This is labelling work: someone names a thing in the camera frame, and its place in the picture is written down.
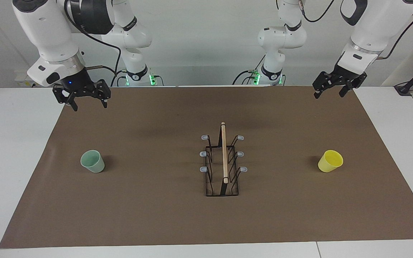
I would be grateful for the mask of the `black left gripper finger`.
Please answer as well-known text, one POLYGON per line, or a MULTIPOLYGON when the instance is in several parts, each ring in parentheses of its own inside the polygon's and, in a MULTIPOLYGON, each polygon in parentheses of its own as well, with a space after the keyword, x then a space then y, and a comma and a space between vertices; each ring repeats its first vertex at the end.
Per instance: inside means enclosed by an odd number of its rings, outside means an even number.
POLYGON ((336 74, 335 73, 327 73, 327 72, 320 72, 318 77, 315 78, 312 86, 315 90, 314 97, 316 99, 320 98, 321 94, 332 87, 335 86, 336 83, 336 74))
POLYGON ((351 90, 359 88, 366 78, 367 78, 367 74, 365 72, 362 75, 360 75, 358 78, 355 78, 353 80, 344 78, 342 81, 343 87, 339 92, 339 96, 344 97, 351 90))

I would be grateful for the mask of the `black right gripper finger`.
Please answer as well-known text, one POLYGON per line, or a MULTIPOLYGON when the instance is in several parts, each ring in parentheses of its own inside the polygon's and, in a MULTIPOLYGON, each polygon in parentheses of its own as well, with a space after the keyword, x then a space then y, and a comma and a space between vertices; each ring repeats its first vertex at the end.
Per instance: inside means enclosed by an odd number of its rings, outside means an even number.
POLYGON ((98 80, 94 83, 94 98, 101 101, 103 108, 108 107, 108 100, 111 98, 111 91, 105 80, 98 80))
POLYGON ((78 111, 78 106, 75 102, 75 92, 70 93, 68 91, 65 91, 64 87, 60 85, 54 85, 52 91, 59 104, 69 105, 74 111, 78 111))

